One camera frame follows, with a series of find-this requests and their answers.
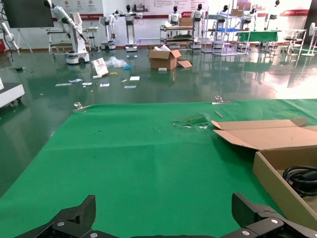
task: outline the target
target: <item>green tablecloth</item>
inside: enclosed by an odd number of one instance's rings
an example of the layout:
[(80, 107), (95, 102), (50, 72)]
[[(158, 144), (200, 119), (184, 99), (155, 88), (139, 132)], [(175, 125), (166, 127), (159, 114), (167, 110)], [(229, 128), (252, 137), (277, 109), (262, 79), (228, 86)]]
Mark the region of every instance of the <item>green tablecloth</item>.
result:
[[(249, 42), (277, 41), (277, 31), (251, 31)], [(249, 33), (240, 33), (240, 41), (247, 41)]]
[(210, 120), (306, 117), (317, 124), (316, 108), (317, 100), (258, 100), (75, 112), (1, 198), (0, 232), (14, 237), (95, 194), (94, 229), (120, 238), (219, 237), (239, 228), (231, 215), (233, 192), (276, 206), (252, 173), (255, 151), (221, 139)]

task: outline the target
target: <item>wheel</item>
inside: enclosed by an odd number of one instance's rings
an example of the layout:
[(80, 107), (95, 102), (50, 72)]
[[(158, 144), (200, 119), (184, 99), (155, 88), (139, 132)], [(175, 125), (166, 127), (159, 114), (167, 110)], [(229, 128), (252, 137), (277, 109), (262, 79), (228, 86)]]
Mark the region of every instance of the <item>wheel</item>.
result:
[(80, 58), (78, 59), (78, 62), (79, 62), (79, 63), (84, 63), (84, 62), (85, 62), (85, 59), (82, 58), (82, 57), (80, 57)]

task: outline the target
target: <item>fan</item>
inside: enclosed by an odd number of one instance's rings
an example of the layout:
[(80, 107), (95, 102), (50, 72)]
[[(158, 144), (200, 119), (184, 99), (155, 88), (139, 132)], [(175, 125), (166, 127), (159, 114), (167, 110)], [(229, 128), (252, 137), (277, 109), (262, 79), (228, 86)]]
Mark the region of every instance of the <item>fan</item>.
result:
[(309, 56), (309, 57), (315, 56), (313, 53), (314, 53), (314, 49), (316, 47), (316, 43), (314, 44), (314, 47), (313, 47), (312, 51), (311, 51), (311, 49), (312, 49), (312, 46), (313, 46), (313, 43), (314, 43), (314, 40), (315, 40), (316, 32), (317, 32), (317, 27), (315, 27), (315, 23), (313, 22), (313, 23), (311, 23), (311, 26), (309, 28), (309, 35), (312, 36), (311, 44), (309, 46), (308, 53), (304, 53), (304, 54), (302, 54), (302, 56)]

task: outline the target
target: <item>green floor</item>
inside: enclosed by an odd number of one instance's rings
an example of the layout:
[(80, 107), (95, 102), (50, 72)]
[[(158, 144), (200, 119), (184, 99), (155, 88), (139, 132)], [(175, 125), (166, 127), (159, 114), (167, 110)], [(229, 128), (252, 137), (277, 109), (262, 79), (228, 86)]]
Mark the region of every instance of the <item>green floor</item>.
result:
[[(116, 50), (102, 52), (92, 59), (116, 55), (131, 65), (131, 70), (110, 67), (118, 76), (92, 80), (91, 64), (66, 65), (63, 56), (56, 61), (47, 52), (14, 54), (14, 62), (1, 57), (0, 77), (3, 82), (22, 82), (23, 104), (0, 109), (0, 196), (14, 183), (39, 150), (69, 117), (75, 102), (90, 104), (211, 102), (216, 95), (225, 100), (316, 98), (316, 58), (270, 56), (252, 52), (245, 57), (214, 57), (199, 51), (182, 52), (182, 58), (193, 68), (177, 68), (167, 73), (149, 69), (148, 50), (138, 57)], [(22, 73), (13, 67), (25, 67)], [(122, 83), (130, 76), (140, 82)], [(93, 82), (55, 87), (57, 83), (81, 78)], [(109, 82), (100, 88), (99, 83)], [(136, 85), (124, 89), (124, 85)]]

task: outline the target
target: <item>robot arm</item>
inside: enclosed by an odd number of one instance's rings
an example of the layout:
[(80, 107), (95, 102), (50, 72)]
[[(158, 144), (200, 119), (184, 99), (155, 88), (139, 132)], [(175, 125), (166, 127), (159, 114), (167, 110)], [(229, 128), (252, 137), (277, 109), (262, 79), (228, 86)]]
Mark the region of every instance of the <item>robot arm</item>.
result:
[(8, 46), (13, 50), (18, 50), (19, 47), (14, 40), (14, 35), (9, 31), (2, 17), (0, 17), (0, 29), (3, 30), (3, 36), (6, 43), (10, 44)]

